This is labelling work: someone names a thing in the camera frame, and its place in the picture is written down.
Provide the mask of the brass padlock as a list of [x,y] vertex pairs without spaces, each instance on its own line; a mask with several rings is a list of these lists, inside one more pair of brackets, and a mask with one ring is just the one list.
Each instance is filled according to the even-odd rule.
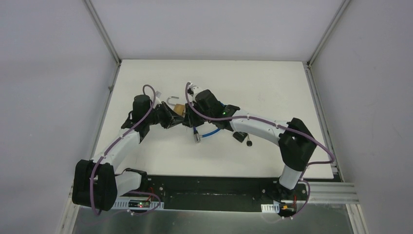
[[185,113],[186,113],[186,106],[185,106],[184,104],[176,103],[177,100],[179,100],[179,97],[170,96],[170,97],[167,98],[166,103],[167,103],[169,106],[172,106],[172,107],[173,107],[173,111],[174,111],[176,114],[184,117],[184,116],[185,116]]

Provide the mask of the blue cable lock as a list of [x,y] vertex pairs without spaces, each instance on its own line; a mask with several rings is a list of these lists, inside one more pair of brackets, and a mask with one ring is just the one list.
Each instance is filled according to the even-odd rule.
[[220,128],[215,128],[215,129],[207,131],[207,132],[199,132],[196,127],[192,127],[192,130],[193,130],[194,142],[195,143],[200,143],[201,139],[203,139],[205,137],[213,136],[214,134],[217,134],[218,132],[220,132],[221,129]]

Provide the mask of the small black padlock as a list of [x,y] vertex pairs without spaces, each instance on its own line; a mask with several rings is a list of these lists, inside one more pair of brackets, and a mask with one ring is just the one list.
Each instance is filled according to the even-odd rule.
[[244,132],[234,132],[232,135],[237,141],[239,141],[240,143],[243,143],[244,140],[247,138],[248,133],[244,133]]

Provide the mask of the black headed key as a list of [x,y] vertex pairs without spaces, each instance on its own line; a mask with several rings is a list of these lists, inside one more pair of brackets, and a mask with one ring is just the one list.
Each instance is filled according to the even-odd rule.
[[249,136],[247,137],[246,145],[247,145],[248,147],[251,147],[251,146],[253,145],[253,143],[252,143],[252,141],[250,140],[250,137],[249,137]]

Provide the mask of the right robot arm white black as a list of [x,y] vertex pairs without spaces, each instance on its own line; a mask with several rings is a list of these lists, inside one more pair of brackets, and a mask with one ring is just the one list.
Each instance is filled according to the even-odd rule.
[[191,127],[209,122],[218,129],[242,132],[277,145],[284,163],[277,186],[287,191],[295,188],[318,145],[302,120],[257,117],[238,106],[222,104],[209,89],[198,86],[186,87],[185,98]]

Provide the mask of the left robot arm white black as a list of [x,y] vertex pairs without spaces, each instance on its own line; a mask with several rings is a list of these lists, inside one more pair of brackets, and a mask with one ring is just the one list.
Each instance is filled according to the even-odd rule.
[[116,174],[117,168],[128,155],[137,151],[150,126],[159,124],[168,129],[183,121],[184,117],[159,98],[151,100],[147,95],[135,96],[132,110],[115,140],[92,159],[82,159],[76,164],[73,203],[90,207],[99,215],[110,210],[118,197],[138,190],[145,183],[147,172],[126,168]]

